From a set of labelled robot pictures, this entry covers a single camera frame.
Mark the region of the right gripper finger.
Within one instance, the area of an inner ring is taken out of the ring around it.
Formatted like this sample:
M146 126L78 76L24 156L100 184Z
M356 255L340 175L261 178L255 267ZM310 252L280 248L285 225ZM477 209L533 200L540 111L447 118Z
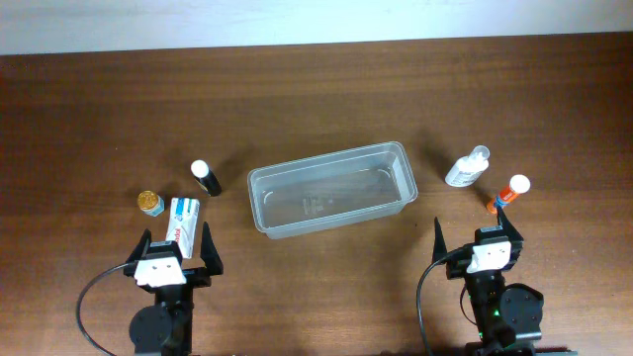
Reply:
M432 262L436 263L447 255L447 247L438 217L434 218L434 243L432 250Z
M497 208L497 223L501 227L502 231L508 237L509 241L521 241L522 236L517 231L517 229L513 226L513 224L509 221L506 216L504 210L502 208Z

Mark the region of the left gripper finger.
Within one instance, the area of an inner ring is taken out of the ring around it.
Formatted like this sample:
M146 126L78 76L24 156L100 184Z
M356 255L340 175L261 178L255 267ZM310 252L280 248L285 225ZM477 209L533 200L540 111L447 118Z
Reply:
M141 238L134 248L133 252L130 254L127 259L128 262L135 262L140 260L146 253L146 250L149 248L151 244L151 231L149 229L145 229Z
M223 262L219 256L217 248L214 245L211 230L207 222L204 222L202 227L200 256L209 271L223 270Z

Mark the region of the white Panadol box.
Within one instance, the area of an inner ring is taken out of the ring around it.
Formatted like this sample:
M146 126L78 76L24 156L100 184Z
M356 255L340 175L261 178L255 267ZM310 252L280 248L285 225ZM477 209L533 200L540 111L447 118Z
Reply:
M184 259L191 259L200 201L193 198L173 198L170 204L166 241L175 241Z

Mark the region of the small jar gold lid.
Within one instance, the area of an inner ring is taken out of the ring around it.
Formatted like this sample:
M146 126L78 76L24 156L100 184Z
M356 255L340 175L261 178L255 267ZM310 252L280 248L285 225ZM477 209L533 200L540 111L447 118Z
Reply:
M139 209L148 216L157 217L164 212L163 199L153 191L142 191L136 199Z

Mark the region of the orange tube white cap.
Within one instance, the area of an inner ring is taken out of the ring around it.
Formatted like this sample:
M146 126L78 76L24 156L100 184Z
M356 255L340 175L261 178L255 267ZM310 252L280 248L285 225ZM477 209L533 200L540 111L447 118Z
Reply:
M508 184L487 203L487 210L491 214L496 214L499 209L503 209L518 196L528 192L530 187L531 182L525 175L513 175Z

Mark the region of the dark bottle white cap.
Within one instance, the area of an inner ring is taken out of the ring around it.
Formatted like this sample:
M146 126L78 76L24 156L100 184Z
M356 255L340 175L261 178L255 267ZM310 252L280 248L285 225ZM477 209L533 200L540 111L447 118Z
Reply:
M209 196L216 197L222 193L222 186L218 178L204 160L193 161L191 171L199 185Z

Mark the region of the white squeeze bottle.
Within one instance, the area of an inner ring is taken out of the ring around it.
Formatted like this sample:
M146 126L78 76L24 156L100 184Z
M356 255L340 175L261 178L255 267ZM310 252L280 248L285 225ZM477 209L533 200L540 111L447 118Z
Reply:
M452 187L472 185L489 168L490 151L484 145L476 146L469 155L459 158L445 176L445 183Z

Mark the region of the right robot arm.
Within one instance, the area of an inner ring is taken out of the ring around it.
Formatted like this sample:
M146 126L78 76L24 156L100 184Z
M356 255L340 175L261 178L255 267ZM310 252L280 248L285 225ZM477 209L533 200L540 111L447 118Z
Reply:
M452 251L441 225L434 222L432 264L444 265L449 280L462 279L480 340L465 346L466 355L533 355L542 338L544 297L520 283L508 285L503 274L518 261L524 239L502 210L497 225L475 231L475 241Z

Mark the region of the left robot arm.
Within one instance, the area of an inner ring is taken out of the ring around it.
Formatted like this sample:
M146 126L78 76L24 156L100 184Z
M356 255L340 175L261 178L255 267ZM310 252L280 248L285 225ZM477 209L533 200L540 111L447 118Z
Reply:
M211 230L203 224L200 257L202 267L184 269L175 241L154 242L145 230L127 259L124 274L154 295L154 303L138 311L129 335L136 355L189 355L192 353L194 291L212 285L224 264Z

